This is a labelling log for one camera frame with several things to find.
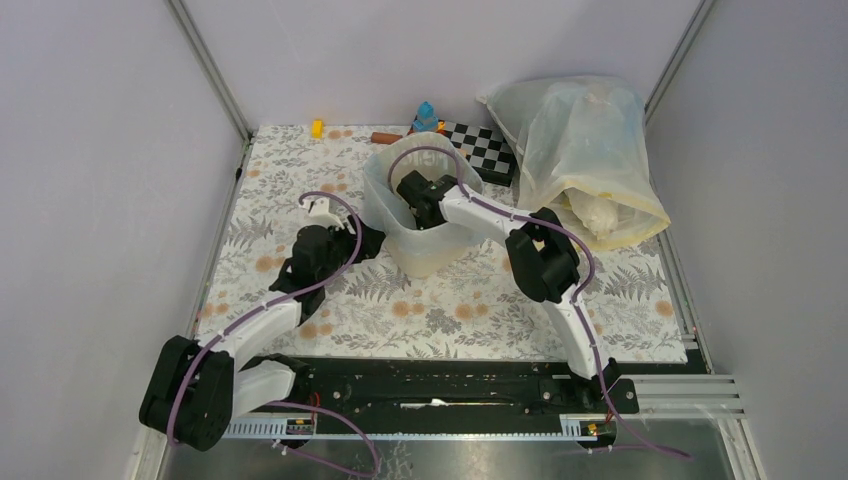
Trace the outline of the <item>beige plastic trash bin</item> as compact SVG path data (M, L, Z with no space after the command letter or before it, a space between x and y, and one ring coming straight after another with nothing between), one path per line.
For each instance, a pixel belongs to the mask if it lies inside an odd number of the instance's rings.
M369 225L386 234L389 254L409 276L426 277L483 241L481 235L461 225L418 229L410 207L397 192L400 180L412 171L428 181L454 176L453 157L458 153L446 138L427 133L385 147L369 160L365 169Z

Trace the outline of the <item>blue plastic trash bag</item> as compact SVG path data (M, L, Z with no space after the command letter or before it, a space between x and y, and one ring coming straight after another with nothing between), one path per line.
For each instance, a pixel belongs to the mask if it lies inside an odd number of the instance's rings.
M445 136L417 133L385 147L364 163L363 181L361 218L386 235L390 253L431 258L483 241L471 228L448 222L439 209L459 183L483 191L479 174Z

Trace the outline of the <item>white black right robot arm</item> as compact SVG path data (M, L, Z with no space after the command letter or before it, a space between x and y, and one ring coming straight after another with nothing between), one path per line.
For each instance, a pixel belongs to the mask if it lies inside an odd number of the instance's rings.
M430 181L412 171L401 179L397 191L419 228L466 227L502 245L514 282L542 306L562 341L576 380L577 405L597 412L612 400L618 370L601 352L582 299L588 282L580 280L575 248L586 246L562 227L551 210L531 213L509 208L471 192L451 175Z

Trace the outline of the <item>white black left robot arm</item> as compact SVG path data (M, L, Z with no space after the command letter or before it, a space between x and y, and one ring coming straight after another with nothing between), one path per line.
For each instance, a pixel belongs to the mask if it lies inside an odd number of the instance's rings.
M385 234L350 220L349 227L301 228L268 293L230 325L199 340L170 338L141 401L140 423L207 451L237 417L275 401L288 411L304 407L308 381L285 361L257 355L320 309L327 284L379 254Z

